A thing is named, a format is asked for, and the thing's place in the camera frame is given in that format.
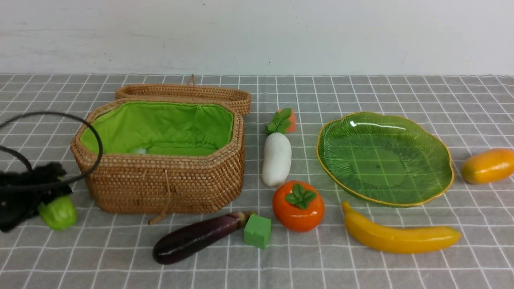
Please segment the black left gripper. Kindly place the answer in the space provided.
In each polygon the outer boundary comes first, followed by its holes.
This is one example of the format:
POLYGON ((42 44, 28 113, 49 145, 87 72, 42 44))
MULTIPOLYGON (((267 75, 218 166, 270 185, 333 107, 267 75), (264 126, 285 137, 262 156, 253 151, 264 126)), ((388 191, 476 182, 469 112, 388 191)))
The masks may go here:
MULTIPOLYGON (((1 187, 26 185, 43 185, 59 182, 67 174, 63 166, 51 162, 44 166, 36 166, 31 171, 22 173, 1 172, 1 187)), ((72 189, 65 184, 59 188, 43 190, 24 190, 17 192, 1 191, 1 232, 11 232, 22 222, 40 217, 37 207, 41 203, 48 204, 61 196, 70 196, 72 189)))

